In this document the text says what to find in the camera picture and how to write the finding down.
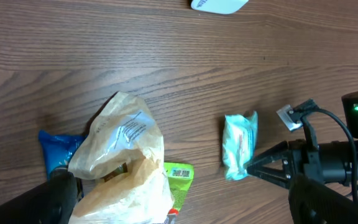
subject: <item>green packet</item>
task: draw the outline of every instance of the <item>green packet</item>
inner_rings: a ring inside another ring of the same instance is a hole
[[[179,212],[194,179],[194,167],[190,164],[164,162],[164,168],[167,171],[169,188],[175,198],[173,208]]]

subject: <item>white object with rounded corner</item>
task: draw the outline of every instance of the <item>white object with rounded corner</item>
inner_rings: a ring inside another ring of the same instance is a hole
[[[191,8],[218,14],[232,14],[247,2],[248,0],[193,0]]]

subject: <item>barcode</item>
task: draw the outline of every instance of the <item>barcode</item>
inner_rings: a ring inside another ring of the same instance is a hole
[[[172,176],[174,176],[174,177],[190,177],[190,170],[173,169]]]

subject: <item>translucent plastic bag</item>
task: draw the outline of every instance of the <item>translucent plastic bag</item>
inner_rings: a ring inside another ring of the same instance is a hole
[[[68,171],[100,179],[126,164],[127,173],[104,178],[69,223],[162,223],[173,205],[163,157],[163,136],[145,101],[118,92],[92,122]]]
[[[243,115],[226,115],[223,131],[223,162],[226,166],[227,180],[241,180],[247,177],[246,163],[254,154],[258,114],[245,118]]]

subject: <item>label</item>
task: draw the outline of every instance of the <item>label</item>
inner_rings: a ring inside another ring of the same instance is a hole
[[[108,150],[121,151],[123,149],[132,149],[134,142],[154,126],[154,124],[155,121],[142,110],[125,116],[120,121],[119,126],[111,133]]]
[[[189,169],[183,169],[183,168],[172,168],[172,177],[184,177],[184,178],[190,178],[190,171]]]

